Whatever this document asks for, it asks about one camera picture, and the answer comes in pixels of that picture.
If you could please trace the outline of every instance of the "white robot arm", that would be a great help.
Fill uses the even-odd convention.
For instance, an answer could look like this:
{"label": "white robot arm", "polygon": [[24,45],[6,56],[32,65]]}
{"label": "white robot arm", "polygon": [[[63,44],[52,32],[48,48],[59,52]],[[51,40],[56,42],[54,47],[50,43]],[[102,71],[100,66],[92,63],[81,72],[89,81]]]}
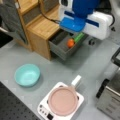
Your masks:
{"label": "white robot arm", "polygon": [[79,33],[82,31],[90,36],[93,36],[100,40],[104,40],[110,35],[110,32],[111,32],[110,26],[113,23],[113,16],[102,13],[102,12],[94,11],[95,6],[91,7],[87,5],[85,5],[85,7],[87,6],[87,8],[83,10],[83,14],[82,12],[80,12],[79,14],[77,12],[80,11],[81,9],[78,4],[81,1],[80,0],[79,1],[78,0],[59,0],[59,3],[60,3],[59,17],[61,20],[61,23],[60,23],[61,28],[72,33],[75,33],[75,32]]}

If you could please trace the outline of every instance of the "teal bowl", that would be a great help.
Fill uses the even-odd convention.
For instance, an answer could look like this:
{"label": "teal bowl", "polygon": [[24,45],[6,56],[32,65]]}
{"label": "teal bowl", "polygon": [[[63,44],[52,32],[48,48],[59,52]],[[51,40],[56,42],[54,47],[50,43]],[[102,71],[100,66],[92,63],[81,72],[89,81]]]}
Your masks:
{"label": "teal bowl", "polygon": [[15,72],[15,81],[24,87],[30,87],[37,83],[40,77],[40,69],[34,64],[25,64]]}

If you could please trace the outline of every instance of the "white electric stove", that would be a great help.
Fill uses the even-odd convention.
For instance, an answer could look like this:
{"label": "white electric stove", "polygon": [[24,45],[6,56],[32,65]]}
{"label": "white electric stove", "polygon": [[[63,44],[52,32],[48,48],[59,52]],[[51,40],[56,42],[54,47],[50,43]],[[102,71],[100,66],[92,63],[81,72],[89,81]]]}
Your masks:
{"label": "white electric stove", "polygon": [[54,89],[56,89],[58,87],[61,87],[61,86],[65,87],[67,85],[65,85],[62,82],[57,83],[53,87],[53,89],[44,97],[44,99],[38,105],[37,111],[45,120],[71,120],[73,115],[76,113],[76,111],[78,110],[78,108],[81,106],[81,104],[84,101],[84,97],[81,94],[79,94],[78,92],[76,92],[77,97],[78,97],[78,106],[77,106],[76,110],[68,116],[58,116],[58,115],[56,115],[55,113],[53,113],[51,111],[51,109],[48,105],[48,98],[49,98],[49,95],[51,94],[51,92]]}

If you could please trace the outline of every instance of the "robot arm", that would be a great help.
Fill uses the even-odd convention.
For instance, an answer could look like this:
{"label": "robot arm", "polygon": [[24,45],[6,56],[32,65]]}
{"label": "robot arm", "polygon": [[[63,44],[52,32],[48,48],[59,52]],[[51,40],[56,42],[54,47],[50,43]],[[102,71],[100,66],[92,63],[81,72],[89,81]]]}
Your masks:
{"label": "robot arm", "polygon": [[94,11],[99,0],[59,0],[60,27],[72,33],[84,32],[103,40],[110,35],[111,15]]}

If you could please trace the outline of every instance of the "red object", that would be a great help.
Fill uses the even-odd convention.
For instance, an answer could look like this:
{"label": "red object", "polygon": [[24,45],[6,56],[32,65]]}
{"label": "red object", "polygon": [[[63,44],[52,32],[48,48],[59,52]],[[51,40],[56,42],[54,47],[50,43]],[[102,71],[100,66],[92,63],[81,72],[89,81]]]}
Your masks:
{"label": "red object", "polygon": [[72,48],[74,45],[75,45],[75,42],[72,38],[67,41],[68,48]]}

